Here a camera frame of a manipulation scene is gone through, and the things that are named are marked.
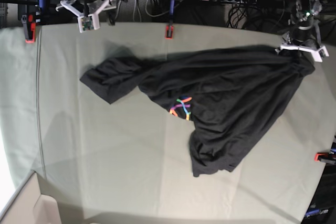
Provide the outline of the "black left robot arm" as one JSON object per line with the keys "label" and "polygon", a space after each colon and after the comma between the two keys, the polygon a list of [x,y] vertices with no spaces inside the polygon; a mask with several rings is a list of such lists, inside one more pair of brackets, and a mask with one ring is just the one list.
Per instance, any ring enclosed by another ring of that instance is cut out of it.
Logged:
{"label": "black left robot arm", "polygon": [[285,0],[285,3],[290,11],[289,28],[276,52],[298,51],[309,54],[314,62],[322,62],[329,53],[321,40],[320,0]]}

